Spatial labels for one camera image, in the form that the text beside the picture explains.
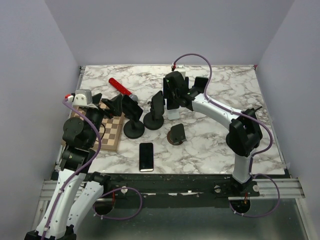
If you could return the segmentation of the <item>blue-edged black phone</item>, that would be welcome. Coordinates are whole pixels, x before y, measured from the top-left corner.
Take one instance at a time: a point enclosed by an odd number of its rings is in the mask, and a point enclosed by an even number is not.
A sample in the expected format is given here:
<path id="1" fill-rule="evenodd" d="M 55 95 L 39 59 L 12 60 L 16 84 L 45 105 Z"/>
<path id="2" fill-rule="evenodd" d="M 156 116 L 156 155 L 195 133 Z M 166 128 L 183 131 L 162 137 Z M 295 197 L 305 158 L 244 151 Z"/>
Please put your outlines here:
<path id="1" fill-rule="evenodd" d="M 177 102 L 175 102 L 174 98 L 171 95 L 171 91 L 169 94 L 169 98 L 165 99 L 166 100 L 166 108 L 167 110 L 173 110 L 173 109 L 179 109 L 180 106 Z"/>

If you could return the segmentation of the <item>black phone dark case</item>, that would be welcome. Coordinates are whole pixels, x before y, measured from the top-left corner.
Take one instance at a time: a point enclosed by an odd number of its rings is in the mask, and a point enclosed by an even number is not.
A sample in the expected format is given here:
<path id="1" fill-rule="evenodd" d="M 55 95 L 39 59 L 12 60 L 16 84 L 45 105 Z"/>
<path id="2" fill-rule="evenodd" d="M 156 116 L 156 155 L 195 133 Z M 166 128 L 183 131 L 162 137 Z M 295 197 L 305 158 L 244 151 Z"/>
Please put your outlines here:
<path id="1" fill-rule="evenodd" d="M 194 85 L 193 87 L 196 88 L 196 90 L 199 92 L 199 93 L 204 93 L 205 92 L 205 88 L 206 88 L 206 85 L 208 83 L 209 79 L 206 78 L 206 77 L 200 77 L 200 76 L 197 76 L 195 79 L 194 79 Z"/>

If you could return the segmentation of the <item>pink-edged black phone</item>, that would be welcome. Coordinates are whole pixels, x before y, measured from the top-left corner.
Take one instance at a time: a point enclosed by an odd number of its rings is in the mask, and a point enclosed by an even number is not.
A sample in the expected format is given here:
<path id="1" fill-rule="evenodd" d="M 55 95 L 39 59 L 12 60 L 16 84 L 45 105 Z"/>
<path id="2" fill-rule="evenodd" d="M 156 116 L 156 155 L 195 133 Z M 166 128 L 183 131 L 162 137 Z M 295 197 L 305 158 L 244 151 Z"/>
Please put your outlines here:
<path id="1" fill-rule="evenodd" d="M 139 171 L 152 172 L 154 170 L 154 145 L 151 142 L 139 144 Z"/>

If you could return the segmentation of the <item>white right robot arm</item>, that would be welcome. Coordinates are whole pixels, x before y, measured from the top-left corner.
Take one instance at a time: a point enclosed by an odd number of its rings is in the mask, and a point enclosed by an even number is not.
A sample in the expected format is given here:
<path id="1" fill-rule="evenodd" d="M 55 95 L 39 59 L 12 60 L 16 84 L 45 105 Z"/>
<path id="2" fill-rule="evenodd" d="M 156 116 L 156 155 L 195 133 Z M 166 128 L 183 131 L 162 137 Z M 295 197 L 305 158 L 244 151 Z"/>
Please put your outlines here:
<path id="1" fill-rule="evenodd" d="M 201 113 L 228 130 L 226 144 L 235 154 L 234 180 L 230 183 L 230 191 L 241 196 L 248 190 L 251 157 L 260 145 L 263 134 L 253 108 L 238 112 L 214 101 L 205 95 L 208 82 L 206 77 L 196 77 L 190 88 L 185 74 L 172 71 L 163 78 L 164 98 L 176 107 Z"/>

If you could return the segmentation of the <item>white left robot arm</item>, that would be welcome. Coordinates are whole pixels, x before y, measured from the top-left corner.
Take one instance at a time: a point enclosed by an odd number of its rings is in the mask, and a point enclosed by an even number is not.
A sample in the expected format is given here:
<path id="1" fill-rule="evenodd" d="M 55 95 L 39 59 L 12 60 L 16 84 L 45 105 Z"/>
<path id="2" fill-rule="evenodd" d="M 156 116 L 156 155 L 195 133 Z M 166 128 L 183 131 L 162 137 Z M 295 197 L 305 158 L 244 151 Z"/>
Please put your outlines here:
<path id="1" fill-rule="evenodd" d="M 63 125 L 65 148 L 56 187 L 42 220 L 25 235 L 26 240 L 75 240 L 91 206 L 110 194 L 110 178 L 88 171 L 102 147 L 103 119 L 122 115 L 122 98 L 119 94 L 106 99 L 90 90 L 77 90 L 64 98 L 63 104 L 78 116 Z"/>

